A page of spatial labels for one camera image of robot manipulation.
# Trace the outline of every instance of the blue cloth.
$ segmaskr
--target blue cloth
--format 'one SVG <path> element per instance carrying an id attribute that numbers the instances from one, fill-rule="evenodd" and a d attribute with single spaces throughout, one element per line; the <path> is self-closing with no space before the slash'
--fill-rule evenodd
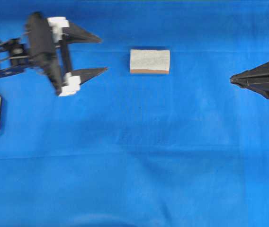
<path id="1" fill-rule="evenodd" d="M 269 101 L 229 82 L 269 61 L 269 0 L 0 0 L 0 38 L 33 11 L 101 37 L 73 67 L 109 70 L 71 97 L 0 79 L 0 227 L 269 226 Z M 132 48 L 170 74 L 131 75 Z"/>

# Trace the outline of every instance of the blue tablecloth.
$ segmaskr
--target blue tablecloth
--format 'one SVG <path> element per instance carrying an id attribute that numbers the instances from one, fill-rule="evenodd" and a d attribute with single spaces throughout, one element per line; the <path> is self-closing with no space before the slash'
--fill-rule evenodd
<path id="1" fill-rule="evenodd" d="M 269 226 L 269 101 L 229 82 L 269 61 L 269 0 L 0 0 L 0 38 L 33 11 L 101 37 L 73 67 L 109 70 L 71 97 L 0 79 L 0 227 Z M 170 74 L 130 74 L 132 48 Z"/>

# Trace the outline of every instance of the white sponge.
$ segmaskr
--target white sponge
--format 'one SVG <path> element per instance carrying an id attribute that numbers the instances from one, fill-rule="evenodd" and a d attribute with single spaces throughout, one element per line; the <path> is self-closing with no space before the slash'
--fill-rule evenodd
<path id="1" fill-rule="evenodd" d="M 170 68 L 170 51 L 131 50 L 131 73 L 168 74 Z"/>

